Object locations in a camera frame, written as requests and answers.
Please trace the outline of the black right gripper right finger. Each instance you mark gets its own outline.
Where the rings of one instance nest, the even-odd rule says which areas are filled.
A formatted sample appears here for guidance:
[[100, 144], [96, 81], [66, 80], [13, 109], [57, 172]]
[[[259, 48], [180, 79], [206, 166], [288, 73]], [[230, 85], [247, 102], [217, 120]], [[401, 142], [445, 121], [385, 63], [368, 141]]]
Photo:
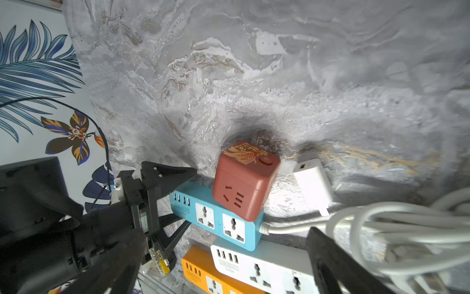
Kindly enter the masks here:
[[341, 294], [341, 286], [351, 294], [393, 292], [315, 227], [308, 232], [306, 248], [319, 293]]

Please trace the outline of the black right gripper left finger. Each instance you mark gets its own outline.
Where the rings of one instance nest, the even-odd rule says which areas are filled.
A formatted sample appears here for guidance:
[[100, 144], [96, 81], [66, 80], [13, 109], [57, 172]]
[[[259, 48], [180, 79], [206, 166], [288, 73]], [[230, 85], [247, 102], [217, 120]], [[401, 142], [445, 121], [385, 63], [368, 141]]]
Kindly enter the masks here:
[[79, 275], [64, 294], [131, 294], [146, 247], [140, 229], [126, 233], [103, 259]]

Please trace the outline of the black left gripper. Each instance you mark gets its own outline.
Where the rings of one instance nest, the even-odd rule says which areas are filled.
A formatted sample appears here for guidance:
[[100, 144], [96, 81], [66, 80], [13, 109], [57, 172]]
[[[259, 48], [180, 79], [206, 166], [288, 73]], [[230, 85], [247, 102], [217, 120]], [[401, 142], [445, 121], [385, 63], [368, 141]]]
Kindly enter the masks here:
[[171, 272], [177, 262], [174, 249], [191, 223], [185, 220], [171, 235], [167, 235], [165, 227], [182, 218], [175, 214], [159, 216], [157, 201], [191, 180], [197, 169], [144, 161], [140, 171], [140, 177], [134, 177], [133, 170], [119, 172], [113, 193], [129, 207], [133, 227], [145, 234], [149, 256], [158, 272]]

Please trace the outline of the teal power strip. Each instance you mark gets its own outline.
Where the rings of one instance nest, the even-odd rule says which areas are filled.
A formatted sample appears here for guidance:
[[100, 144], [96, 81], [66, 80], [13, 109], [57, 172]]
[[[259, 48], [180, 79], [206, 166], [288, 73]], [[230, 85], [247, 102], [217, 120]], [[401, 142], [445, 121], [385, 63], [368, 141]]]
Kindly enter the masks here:
[[172, 212], [248, 251], [261, 240], [259, 227], [264, 221], [261, 211], [255, 222], [247, 222], [212, 198], [212, 189], [186, 182], [169, 195]]

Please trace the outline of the white power strip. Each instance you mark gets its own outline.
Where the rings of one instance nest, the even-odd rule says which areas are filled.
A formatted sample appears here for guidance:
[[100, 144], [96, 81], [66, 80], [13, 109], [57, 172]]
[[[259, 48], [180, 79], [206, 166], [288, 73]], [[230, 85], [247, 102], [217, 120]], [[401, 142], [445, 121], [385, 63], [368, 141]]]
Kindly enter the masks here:
[[218, 238], [211, 254], [220, 273], [269, 294], [319, 292], [305, 250], [261, 240], [254, 251], [248, 251]]

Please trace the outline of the brown cube adapter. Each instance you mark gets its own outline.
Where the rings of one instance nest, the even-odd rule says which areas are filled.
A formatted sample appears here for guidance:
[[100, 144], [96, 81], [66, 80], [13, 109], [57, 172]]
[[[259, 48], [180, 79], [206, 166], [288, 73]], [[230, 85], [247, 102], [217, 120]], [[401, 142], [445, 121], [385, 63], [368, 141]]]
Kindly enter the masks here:
[[278, 155], [249, 142], [236, 142], [220, 153], [212, 196], [247, 222], [255, 222], [277, 177]]

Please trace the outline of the small white usb charger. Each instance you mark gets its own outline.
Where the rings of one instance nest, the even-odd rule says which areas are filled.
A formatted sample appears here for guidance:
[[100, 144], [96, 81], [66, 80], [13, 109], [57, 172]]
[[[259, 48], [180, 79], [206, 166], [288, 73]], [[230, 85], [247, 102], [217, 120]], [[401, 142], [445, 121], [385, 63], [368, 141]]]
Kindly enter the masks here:
[[328, 216], [329, 205], [333, 202], [333, 190], [318, 158], [298, 163], [293, 170], [302, 196], [309, 207]]

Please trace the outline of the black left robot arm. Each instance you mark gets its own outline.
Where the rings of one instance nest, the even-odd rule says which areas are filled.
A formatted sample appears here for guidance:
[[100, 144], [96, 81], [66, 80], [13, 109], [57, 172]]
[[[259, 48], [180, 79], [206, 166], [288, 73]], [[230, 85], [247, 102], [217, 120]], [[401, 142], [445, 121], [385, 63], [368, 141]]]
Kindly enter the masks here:
[[56, 157], [1, 167], [1, 292], [42, 294], [74, 281], [70, 294], [129, 294], [142, 265], [162, 275], [176, 264], [174, 248], [187, 230], [165, 227], [157, 202], [192, 179], [190, 167], [143, 162], [141, 176], [107, 166], [94, 171], [84, 191], [110, 205], [80, 205], [66, 189]]

